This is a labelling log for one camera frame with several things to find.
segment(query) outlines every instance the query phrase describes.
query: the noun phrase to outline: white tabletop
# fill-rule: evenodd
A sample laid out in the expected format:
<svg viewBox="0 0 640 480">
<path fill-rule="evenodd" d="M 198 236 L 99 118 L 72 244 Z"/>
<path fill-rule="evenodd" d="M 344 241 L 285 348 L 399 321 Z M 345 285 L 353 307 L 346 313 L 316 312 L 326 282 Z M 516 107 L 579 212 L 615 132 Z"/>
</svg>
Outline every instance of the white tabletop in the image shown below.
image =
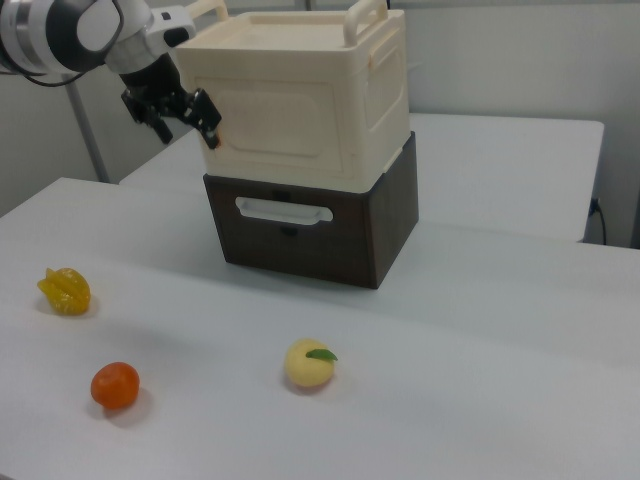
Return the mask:
<svg viewBox="0 0 640 480">
<path fill-rule="evenodd" d="M 582 240 L 600 156 L 598 122 L 412 114 L 420 217 L 429 222 Z M 197 132 L 120 184 L 204 194 Z"/>
<path fill-rule="evenodd" d="M 71 266 L 95 300 L 52 315 Z M 224 263 L 202 195 L 60 180 L 0 219 L 0 473 L 640 478 L 640 256 L 420 222 L 378 291 Z M 288 345 L 338 355 L 313 395 Z M 106 415 L 93 374 L 134 365 Z"/>
</svg>

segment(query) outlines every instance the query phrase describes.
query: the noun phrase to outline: metal pole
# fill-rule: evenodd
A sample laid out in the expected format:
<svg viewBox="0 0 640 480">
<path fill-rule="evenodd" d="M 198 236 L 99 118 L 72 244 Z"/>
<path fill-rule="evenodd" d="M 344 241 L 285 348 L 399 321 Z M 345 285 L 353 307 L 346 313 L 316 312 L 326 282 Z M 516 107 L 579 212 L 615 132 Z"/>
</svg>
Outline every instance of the metal pole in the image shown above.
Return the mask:
<svg viewBox="0 0 640 480">
<path fill-rule="evenodd" d="M 73 109 L 76 121 L 78 122 L 78 127 L 80 127 L 80 133 L 82 134 L 82 139 L 84 140 L 84 144 L 89 152 L 89 157 L 91 158 L 93 169 L 96 171 L 98 181 L 102 183 L 111 183 L 109 181 L 107 168 L 105 167 L 102 155 L 100 154 L 100 149 L 98 148 L 98 143 L 96 142 L 96 137 L 93 135 L 93 131 L 91 130 L 89 117 L 87 117 L 87 112 L 82 104 L 80 92 L 78 92 L 78 86 L 74 82 L 65 85 L 64 88 L 67 90 L 67 96 L 69 97 L 71 108 Z"/>
</svg>

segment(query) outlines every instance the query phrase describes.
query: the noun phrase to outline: cream plastic crate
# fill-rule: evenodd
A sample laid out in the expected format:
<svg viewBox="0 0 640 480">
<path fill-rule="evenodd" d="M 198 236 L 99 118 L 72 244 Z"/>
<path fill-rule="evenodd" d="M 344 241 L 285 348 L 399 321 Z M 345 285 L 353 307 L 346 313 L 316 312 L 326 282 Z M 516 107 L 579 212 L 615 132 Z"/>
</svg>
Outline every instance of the cream plastic crate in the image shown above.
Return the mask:
<svg viewBox="0 0 640 480">
<path fill-rule="evenodd" d="M 410 135 L 404 12 L 247 13 L 177 49 L 222 114 L 209 175 L 363 193 Z"/>
</svg>

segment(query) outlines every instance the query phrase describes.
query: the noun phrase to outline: dark brown wooden box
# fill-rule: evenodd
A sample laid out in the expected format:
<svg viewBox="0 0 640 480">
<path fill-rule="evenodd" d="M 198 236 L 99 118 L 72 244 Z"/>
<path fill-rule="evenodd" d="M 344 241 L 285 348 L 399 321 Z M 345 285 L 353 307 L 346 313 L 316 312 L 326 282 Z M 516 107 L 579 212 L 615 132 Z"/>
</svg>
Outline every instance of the dark brown wooden box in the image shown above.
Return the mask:
<svg viewBox="0 0 640 480">
<path fill-rule="evenodd" d="M 362 194 L 204 176 L 229 263 L 378 288 L 418 221 L 415 134 Z M 330 222 L 302 226 L 247 218 L 237 197 L 327 207 Z"/>
</svg>

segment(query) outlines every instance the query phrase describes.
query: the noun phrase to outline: toy fruit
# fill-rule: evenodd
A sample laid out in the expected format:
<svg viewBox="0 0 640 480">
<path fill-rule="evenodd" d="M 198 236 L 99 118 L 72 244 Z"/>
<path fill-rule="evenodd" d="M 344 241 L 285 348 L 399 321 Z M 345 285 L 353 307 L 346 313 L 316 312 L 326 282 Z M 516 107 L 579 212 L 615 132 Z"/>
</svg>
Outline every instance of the toy fruit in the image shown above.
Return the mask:
<svg viewBox="0 0 640 480">
<path fill-rule="evenodd" d="M 38 282 L 56 312 L 63 315 L 80 315 L 89 308 L 91 290 L 82 275 L 73 268 L 53 271 L 47 268 L 47 275 Z"/>
<path fill-rule="evenodd" d="M 140 377 L 131 365 L 110 363 L 91 381 L 91 396 L 104 408 L 113 410 L 131 405 L 138 397 Z"/>
<path fill-rule="evenodd" d="M 317 387 L 333 375 L 336 356 L 324 343 L 303 338 L 289 347 L 284 359 L 284 370 L 289 380 L 299 387 Z"/>
</svg>

